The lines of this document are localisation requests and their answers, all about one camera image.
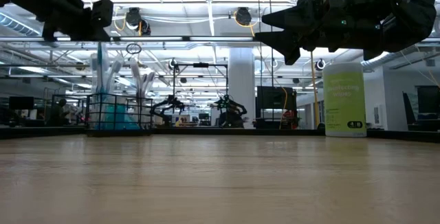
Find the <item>green label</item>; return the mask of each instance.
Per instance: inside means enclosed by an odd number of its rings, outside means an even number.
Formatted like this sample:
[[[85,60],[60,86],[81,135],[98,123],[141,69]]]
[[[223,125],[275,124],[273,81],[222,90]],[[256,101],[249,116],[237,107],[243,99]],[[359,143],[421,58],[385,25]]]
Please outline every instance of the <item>green label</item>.
[[[362,72],[324,76],[324,98],[326,131],[366,131]]]

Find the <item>column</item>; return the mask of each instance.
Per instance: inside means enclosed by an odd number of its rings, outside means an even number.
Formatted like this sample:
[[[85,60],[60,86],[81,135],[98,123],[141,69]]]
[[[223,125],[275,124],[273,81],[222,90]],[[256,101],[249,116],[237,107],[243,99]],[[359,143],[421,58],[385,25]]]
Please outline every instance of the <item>column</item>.
[[[255,118],[255,77],[254,77],[254,53],[252,48],[231,48],[229,52],[229,95],[242,104],[248,118],[245,128],[254,128],[252,121]]]

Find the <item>wooden tabletop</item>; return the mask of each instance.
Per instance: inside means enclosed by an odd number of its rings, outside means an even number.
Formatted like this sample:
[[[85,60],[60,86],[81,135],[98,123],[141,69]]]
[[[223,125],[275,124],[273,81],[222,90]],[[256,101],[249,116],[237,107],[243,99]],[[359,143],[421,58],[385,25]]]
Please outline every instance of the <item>wooden tabletop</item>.
[[[432,223],[440,146],[190,136],[0,141],[0,223]]]

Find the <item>black monitor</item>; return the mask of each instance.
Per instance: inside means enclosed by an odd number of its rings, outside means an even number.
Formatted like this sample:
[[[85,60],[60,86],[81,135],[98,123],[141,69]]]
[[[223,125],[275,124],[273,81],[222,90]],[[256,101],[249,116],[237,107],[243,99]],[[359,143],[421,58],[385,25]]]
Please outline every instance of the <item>black monitor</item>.
[[[32,110],[34,109],[34,97],[9,97],[9,109]]]
[[[199,113],[199,120],[208,120],[209,113]]]
[[[440,113],[440,88],[437,86],[417,87],[419,113]]]
[[[284,88],[287,92],[287,110],[296,108],[292,106],[292,98],[294,90],[291,87]],[[256,105],[257,109],[284,109],[286,103],[286,93],[281,87],[257,87],[256,92]]]

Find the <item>white container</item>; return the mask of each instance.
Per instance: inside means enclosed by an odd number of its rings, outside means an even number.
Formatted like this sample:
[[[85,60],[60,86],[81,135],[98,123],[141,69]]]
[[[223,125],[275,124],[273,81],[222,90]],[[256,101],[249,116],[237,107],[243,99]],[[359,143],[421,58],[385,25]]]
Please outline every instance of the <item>white container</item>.
[[[364,74],[360,63],[327,65],[324,77],[325,134],[366,137]]]

